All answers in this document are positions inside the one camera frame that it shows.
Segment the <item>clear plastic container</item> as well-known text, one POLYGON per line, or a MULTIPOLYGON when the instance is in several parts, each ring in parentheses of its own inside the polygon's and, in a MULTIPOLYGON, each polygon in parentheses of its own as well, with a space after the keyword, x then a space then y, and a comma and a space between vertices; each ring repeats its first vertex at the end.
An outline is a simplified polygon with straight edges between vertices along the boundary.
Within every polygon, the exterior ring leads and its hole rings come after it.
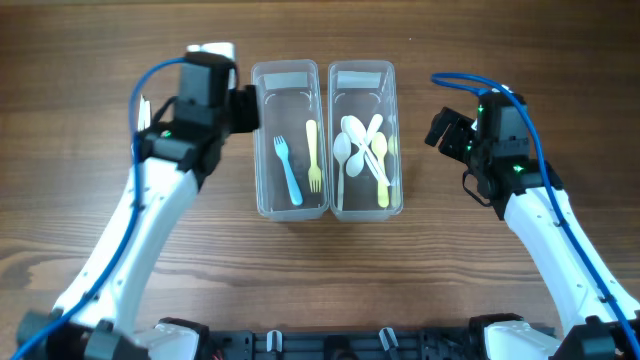
MULTIPOLYGON (((344 222, 384 221, 399 214, 403 209, 403 179, 400 155, 400 134, 396 79, 393 65, 384 60, 338 61, 329 66, 328 73, 328 134, 330 208, 337 219, 344 222), (362 172, 350 177, 344 169, 344 204, 337 209, 338 162, 333 155, 336 136, 343 131, 341 120, 352 115, 359 119, 367 130, 374 114, 381 114, 383 122, 377 132, 382 132, 391 150, 386 158, 388 180, 394 179, 391 203, 386 208, 378 206, 378 183, 370 167, 364 164, 362 172)), ((351 155, 360 150, 351 141, 351 155)))
POLYGON ((253 133, 258 212, 276 222, 319 218, 329 207, 325 136, 318 68, 312 60, 260 62, 253 66, 260 127, 253 133), (318 166, 322 171, 320 193, 310 190, 309 150, 305 124, 318 126, 318 166), (283 136, 289 161, 303 196, 291 203, 284 169, 274 149, 274 137, 283 136))

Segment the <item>pale blue plastic fork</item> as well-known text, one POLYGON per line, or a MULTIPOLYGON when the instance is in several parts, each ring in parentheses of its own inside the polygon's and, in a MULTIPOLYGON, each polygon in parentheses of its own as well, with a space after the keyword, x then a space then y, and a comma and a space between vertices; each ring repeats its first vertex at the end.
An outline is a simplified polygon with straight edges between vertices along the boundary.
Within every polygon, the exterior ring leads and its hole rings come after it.
POLYGON ((283 136, 274 137, 274 149, 282 162, 285 179, 287 183, 288 193, 291 203, 294 206, 300 206, 303 203, 303 196, 295 175, 293 173, 290 161, 289 161, 289 147, 283 136))

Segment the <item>cream plastic spoon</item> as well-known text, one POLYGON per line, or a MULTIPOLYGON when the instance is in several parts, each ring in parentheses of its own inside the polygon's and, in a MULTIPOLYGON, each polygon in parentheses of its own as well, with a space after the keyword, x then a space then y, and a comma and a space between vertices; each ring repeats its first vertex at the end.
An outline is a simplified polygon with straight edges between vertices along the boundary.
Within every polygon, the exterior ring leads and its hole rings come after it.
POLYGON ((377 158, 381 170, 381 177, 378 180, 377 199, 378 205, 381 208, 386 208, 389 205, 389 190, 388 186, 384 183, 383 175, 386 174, 385 170, 385 156, 387 153, 387 141, 382 132, 376 132, 372 142, 371 149, 377 158))

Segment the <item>white plastic spoon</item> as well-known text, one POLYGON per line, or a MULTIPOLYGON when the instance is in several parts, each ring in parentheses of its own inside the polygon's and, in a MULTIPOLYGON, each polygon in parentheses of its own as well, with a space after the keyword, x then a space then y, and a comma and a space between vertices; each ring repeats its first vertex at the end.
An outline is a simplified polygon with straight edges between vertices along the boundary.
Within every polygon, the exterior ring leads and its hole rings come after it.
MULTIPOLYGON (((387 146, 378 144, 373 147, 372 154, 376 159, 376 162, 378 163, 378 166, 380 167, 380 169, 385 173, 386 176, 388 176, 388 173, 386 170, 386 158, 391 156, 391 150, 387 146)), ((378 183, 378 190, 377 190, 378 206, 381 208, 386 208, 391 203, 390 193, 395 185, 394 179, 391 178, 389 180, 390 184, 386 185, 384 181, 380 178, 380 173, 375 169, 375 166, 371 162, 371 158, 367 155, 367 153, 364 153, 364 160, 372 169, 373 175, 376 178, 378 183)))
MULTIPOLYGON (((379 130, 381 124, 383 122, 383 116, 381 114, 374 114, 371 118, 369 125, 366 130, 365 143, 369 145, 373 139, 375 133, 379 130)), ((370 164, 369 158, 365 156, 364 151, 358 151, 356 154, 352 155, 346 163, 346 173, 350 177, 358 176, 363 168, 364 164, 367 164, 372 172, 375 172, 372 165, 370 164)))
POLYGON ((346 133, 340 132, 336 136, 333 144, 333 155, 338 162, 337 209, 342 210, 344 204, 343 166, 351 155, 351 141, 346 133))
MULTIPOLYGON (((352 141, 356 142, 359 149, 363 150, 371 158, 371 162, 375 166, 375 169, 380 173, 381 177, 380 167, 378 166, 369 146, 365 143, 366 130, 364 129, 364 125, 361 121, 352 115, 348 115, 342 118, 341 125, 343 127, 343 131, 348 134, 352 141)), ((390 184, 385 175, 383 175, 383 180, 386 185, 390 184)))

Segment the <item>white plastic fork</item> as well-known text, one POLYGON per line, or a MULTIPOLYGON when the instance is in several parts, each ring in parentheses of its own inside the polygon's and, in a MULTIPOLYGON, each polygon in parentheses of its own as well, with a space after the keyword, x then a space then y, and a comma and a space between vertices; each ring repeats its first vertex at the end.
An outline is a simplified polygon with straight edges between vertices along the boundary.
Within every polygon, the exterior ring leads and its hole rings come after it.
POLYGON ((150 101, 145 100, 141 105, 141 126, 140 130, 143 131, 150 126, 151 123, 151 106, 150 101))
POLYGON ((137 131, 141 132, 146 127, 146 99, 143 95, 140 96, 138 117, 137 117, 137 131))

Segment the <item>cream plastic fork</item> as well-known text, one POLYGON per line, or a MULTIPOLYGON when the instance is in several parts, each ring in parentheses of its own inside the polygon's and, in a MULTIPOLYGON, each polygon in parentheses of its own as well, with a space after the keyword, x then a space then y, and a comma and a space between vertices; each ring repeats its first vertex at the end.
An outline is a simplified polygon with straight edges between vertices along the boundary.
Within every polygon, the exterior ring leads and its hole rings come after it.
POLYGON ((315 120, 308 120, 305 124, 310 166, 308 179, 312 193, 320 193, 322 185, 322 171, 318 166, 318 126, 315 120))

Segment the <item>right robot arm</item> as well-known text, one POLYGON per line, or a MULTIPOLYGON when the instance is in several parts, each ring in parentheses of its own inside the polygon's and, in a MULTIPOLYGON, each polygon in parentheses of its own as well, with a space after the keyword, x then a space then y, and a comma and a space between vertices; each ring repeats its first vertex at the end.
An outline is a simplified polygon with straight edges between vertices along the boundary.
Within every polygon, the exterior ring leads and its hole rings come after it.
POLYGON ((476 118, 448 107, 426 144, 466 165, 472 197, 494 209, 533 259, 561 320, 563 339, 515 314, 473 317, 469 359, 636 359, 639 302, 620 285, 586 236, 551 165, 531 158, 522 96, 486 92, 476 118))

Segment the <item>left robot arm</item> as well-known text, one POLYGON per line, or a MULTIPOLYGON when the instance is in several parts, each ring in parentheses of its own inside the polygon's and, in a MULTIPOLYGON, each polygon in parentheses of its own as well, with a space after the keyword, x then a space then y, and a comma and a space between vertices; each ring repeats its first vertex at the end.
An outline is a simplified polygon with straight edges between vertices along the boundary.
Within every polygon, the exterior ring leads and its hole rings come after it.
POLYGON ((72 284, 48 314, 28 312, 16 359, 211 359, 207 326, 165 318, 138 332, 145 286, 172 229, 221 159, 226 139, 259 126, 256 88, 239 85, 229 42, 192 45, 149 69, 129 99, 132 165, 117 208, 72 284), (177 95, 160 113, 139 114, 141 90, 157 71, 180 65, 177 95))

